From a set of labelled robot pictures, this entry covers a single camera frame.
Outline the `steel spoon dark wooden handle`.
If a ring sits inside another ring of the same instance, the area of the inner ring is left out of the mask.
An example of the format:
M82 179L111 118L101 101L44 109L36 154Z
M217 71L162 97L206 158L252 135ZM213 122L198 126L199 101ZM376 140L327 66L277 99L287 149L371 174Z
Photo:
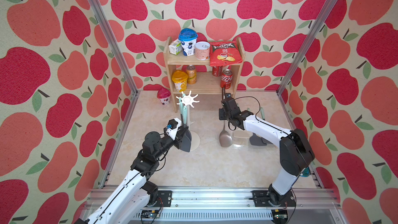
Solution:
M224 107L222 107L222 121L223 121L223 130L220 132L219 135L219 143L221 147L227 148L230 147L233 144L232 136L230 133L226 130L226 111Z

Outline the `grey turner green handle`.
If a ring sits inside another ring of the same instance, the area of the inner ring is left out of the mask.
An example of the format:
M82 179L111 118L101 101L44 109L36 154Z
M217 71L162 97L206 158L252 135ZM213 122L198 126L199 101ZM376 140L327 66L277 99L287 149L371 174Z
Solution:
M264 138L257 136L255 133L252 134L249 141L252 146L267 146L267 141Z

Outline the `cream spoon green handle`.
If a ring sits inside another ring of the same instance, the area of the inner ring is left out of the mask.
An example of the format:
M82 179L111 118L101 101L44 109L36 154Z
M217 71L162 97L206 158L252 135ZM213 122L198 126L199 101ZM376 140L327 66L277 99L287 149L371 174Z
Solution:
M252 132L246 130L235 130L233 131L233 136L236 139L249 139L252 137Z

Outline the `grey slotted spatula green handle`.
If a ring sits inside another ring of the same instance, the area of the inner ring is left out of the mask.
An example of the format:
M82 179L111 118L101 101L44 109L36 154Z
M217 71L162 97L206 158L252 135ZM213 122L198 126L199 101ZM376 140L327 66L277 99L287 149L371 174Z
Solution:
M263 109L263 107L260 107L260 113L261 113L261 119L262 119L262 120L265 120L265 114L264 114L264 109ZM262 138L262 142L263 142L263 144L265 144L265 146L266 146L266 145L272 145L272 143L271 143L270 141L268 141L268 140L266 140L266 139L264 139L264 138Z

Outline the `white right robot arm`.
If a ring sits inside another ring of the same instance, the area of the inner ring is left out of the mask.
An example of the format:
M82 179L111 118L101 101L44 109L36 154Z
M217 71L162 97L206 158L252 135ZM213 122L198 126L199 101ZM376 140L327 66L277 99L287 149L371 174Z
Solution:
M290 197L292 186L300 174L315 159L315 154L304 131L278 127L259 119L256 114L250 111L241 111L235 99L229 93L225 94L221 103L220 120L226 120L236 128L256 134L279 148L282 169L275 181L270 184L265 199L271 206L280 206Z

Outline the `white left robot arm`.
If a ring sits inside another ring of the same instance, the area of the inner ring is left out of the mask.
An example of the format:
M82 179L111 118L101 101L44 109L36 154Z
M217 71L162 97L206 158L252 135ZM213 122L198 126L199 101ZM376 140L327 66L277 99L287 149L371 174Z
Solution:
M143 149L131 165L126 177L107 200L87 219L77 219L77 224L127 224L148 204L155 204L158 187L149 178L158 170L160 157L174 146L189 152L189 128L174 120L164 128L163 136L150 132L145 136Z

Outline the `white utensil rack stand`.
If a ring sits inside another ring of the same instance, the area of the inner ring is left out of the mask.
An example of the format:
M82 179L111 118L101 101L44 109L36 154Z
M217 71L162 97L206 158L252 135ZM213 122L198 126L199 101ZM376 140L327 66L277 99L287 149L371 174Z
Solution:
M182 97L177 97L178 98L177 105L179 106L179 110L180 110L182 126L184 128L188 127L188 130L186 131L186 135L190 140L190 143L188 145L188 147L190 148L189 152L196 150L200 145L199 135L196 132L191 131L191 129L190 129L190 125L192 123L190 121L190 109L194 108L193 103L199 103L199 101L195 100L195 98L197 96L198 95L192 96L191 91L190 91L188 95L184 94L184 92L183 92Z

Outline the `wooden two-tier shelf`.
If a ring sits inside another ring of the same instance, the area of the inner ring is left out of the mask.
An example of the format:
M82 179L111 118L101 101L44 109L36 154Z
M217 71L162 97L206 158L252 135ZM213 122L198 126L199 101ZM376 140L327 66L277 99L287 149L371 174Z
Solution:
M174 110L177 113L179 111L179 107L177 105L178 103L177 97L181 96L181 92L176 90L174 82L172 81L172 74L177 70L177 66L210 65L210 62L208 60L205 61L198 60L195 56L184 56L182 53L179 53L178 55L170 54L169 45L172 43L172 41L173 40L171 37L167 39L163 51L163 56L164 56L164 63L167 71L168 81L170 84L170 92L172 98L171 102L174 104ZM233 96L236 94L236 90L238 88L243 65L244 65L243 63L231 65L231 70L233 72L232 86L227 90L227 92L231 93ZM196 84L187 85L187 91L188 92L191 91L192 95L196 94L221 95L220 81L221 78L213 76L211 71L199 72L197 73Z

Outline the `red cola can front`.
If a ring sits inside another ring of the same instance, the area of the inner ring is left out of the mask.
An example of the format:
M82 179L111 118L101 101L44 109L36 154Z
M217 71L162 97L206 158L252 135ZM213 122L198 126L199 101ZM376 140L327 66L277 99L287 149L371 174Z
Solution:
M225 69L221 74L220 87L229 89L232 85L233 72L230 69Z

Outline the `red cola can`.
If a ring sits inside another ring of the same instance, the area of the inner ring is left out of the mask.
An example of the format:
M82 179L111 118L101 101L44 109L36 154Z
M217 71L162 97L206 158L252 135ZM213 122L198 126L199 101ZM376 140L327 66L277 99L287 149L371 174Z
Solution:
M230 69L225 69L221 74L220 87L229 89L232 85L233 72Z
M222 75L223 66L213 66L212 67L212 75L219 77Z

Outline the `red lid small cup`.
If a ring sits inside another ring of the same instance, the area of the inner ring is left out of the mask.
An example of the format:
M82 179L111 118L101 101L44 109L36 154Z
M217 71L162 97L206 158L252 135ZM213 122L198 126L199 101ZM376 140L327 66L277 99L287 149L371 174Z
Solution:
M161 88L157 93L157 98L160 100L162 105L168 105L171 99L171 92L166 88Z

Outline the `red cola can back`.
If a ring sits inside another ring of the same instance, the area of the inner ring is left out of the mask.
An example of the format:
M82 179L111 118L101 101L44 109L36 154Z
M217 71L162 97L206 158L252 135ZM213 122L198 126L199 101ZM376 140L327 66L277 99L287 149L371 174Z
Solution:
M222 75L223 66L213 66L212 67L212 75L219 77Z

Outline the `yellow mango cup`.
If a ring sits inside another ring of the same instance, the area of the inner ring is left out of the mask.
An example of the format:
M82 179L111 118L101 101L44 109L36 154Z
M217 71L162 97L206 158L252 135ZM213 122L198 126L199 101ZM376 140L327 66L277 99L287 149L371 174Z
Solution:
M187 89L188 75L186 72L178 69L172 74L172 81L176 90L178 92L183 92Z

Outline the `orange soda can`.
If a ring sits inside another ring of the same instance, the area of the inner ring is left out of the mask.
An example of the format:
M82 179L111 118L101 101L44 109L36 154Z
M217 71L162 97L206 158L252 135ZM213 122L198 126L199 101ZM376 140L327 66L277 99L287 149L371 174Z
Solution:
M187 83L193 85L197 82L197 69L195 65L188 65L186 67L186 73L188 75Z

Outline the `red chips bag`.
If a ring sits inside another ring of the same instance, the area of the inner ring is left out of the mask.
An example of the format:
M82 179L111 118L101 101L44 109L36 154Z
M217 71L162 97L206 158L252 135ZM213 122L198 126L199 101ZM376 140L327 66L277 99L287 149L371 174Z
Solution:
M210 43L210 66L229 66L242 63L237 41Z

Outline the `pink tin can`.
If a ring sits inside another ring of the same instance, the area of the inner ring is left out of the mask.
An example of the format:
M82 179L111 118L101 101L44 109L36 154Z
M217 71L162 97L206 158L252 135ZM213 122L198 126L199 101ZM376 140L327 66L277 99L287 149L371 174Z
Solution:
M210 43L206 41L199 41L195 44L195 57L198 60L208 60L210 57Z

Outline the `small white green carton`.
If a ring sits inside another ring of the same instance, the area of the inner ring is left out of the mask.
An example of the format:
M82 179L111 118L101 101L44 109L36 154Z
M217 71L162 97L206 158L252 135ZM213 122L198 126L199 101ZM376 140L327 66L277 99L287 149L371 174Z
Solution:
M183 51L181 41L176 39L169 44L169 52L172 55L178 55Z

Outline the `blue lid yogurt cup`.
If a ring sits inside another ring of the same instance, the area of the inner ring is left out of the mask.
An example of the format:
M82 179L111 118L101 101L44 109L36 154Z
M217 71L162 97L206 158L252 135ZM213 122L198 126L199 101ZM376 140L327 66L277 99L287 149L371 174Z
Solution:
M195 55L195 45L197 43L198 34L195 30L184 28L178 35L178 40L181 42L183 54L185 56Z

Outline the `blue lid cup on floor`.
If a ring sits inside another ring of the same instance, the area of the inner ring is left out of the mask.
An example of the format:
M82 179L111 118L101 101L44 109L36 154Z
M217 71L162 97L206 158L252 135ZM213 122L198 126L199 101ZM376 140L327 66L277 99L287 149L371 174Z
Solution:
M300 173L301 177L309 177L311 176L311 170L309 167L306 167L301 173Z

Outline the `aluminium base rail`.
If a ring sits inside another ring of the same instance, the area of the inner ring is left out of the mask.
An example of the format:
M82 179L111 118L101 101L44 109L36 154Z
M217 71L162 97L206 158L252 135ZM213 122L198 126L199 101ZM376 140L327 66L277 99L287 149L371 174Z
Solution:
M328 189L292 189L276 197L264 188L143 187L93 190L80 224L265 221L270 224L344 224Z

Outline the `aluminium frame post right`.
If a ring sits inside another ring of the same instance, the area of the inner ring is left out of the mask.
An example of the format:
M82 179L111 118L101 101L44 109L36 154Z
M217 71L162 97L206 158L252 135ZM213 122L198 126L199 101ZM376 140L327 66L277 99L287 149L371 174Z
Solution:
M282 93L286 89L287 84L291 81L292 76L294 75L296 69L298 68L299 64L301 63L302 59L308 52L311 44L315 40L317 34L320 32L321 28L326 22L326 19L330 15L330 12L336 5L338 0L325 0L320 13L318 14L317 18L315 19L314 24L309 30L305 40L303 41L298 53L294 56L291 66L289 67L285 77L283 78L278 90L277 96L282 96Z

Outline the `aluminium frame post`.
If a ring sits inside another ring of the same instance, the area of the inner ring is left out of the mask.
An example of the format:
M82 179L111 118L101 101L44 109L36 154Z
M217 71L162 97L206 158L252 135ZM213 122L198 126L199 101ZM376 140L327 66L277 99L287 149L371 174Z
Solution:
M130 70L128 68L127 62L124 58L122 51L118 46L118 42L116 41L116 37L114 32L102 10L102 6L99 0L88 0L94 15L103 31L103 34L109 44L109 48L111 49L112 53L114 54L120 68L122 71L123 76L125 77L127 84L129 85L130 89L132 90L132 94L134 97L138 97L138 89L135 85L135 82L130 74Z
M285 77L283 78L278 90L277 96L282 96L282 93L286 89L287 84L291 81L292 76L294 75L296 69L298 68L299 64L301 63L302 59L308 52L311 44L315 40L317 34L320 32L321 28L326 22L326 19L330 15L330 12L336 5L338 0L325 0L320 13L318 14L317 18L315 19L314 24L309 30L305 40L303 41L298 53L294 56L291 66L289 67Z

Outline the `aluminium frame post left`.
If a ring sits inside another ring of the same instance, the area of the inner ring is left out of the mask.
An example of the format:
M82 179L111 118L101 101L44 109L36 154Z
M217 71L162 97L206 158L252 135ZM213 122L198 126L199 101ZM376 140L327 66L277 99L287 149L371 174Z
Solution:
M127 62L124 58L122 51L118 46L118 42L116 41L116 37L114 32L102 10L102 6L99 0L88 0L94 15L103 31L103 34L109 44L109 48L111 49L112 53L114 54L120 68L122 71L123 76L125 77L127 84L129 85L130 89L132 90L132 94L134 97L138 97L138 89L135 85L135 82L130 74L130 70L128 68Z

